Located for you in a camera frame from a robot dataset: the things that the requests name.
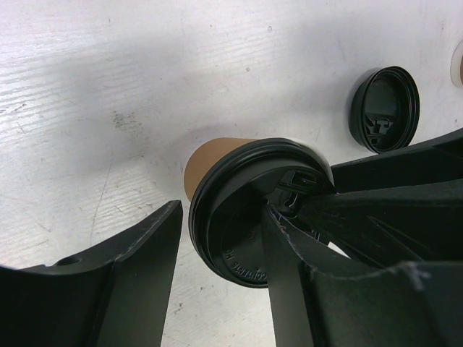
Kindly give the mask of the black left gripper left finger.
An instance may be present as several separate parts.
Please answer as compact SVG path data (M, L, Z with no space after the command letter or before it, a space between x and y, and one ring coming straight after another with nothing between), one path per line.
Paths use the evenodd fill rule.
M51 266L1 269L3 346L159 346L182 231L167 202Z

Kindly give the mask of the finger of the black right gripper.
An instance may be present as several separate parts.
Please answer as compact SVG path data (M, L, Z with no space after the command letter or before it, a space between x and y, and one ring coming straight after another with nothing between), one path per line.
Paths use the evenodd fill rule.
M462 130L331 167L337 192L416 186L462 178Z
M298 218L373 267L462 260L462 180L327 194Z

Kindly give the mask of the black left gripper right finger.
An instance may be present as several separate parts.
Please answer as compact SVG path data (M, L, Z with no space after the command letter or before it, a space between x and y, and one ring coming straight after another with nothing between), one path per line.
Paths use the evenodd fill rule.
M262 209L278 346L460 346L462 264L351 260Z

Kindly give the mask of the black plastic cup lid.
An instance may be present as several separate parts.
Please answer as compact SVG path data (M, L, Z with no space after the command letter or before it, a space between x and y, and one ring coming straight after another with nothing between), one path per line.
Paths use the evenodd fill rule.
M225 155L200 182L190 202L192 244L219 277L265 288L263 207L293 220L304 199L333 191L320 153L286 138L256 139Z

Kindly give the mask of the brown paper coffee cup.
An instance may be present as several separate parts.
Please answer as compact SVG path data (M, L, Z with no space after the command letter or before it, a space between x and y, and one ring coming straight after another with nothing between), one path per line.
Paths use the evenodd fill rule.
M220 137L201 145L188 159L184 170L184 191L191 202L205 175L225 155L256 139Z

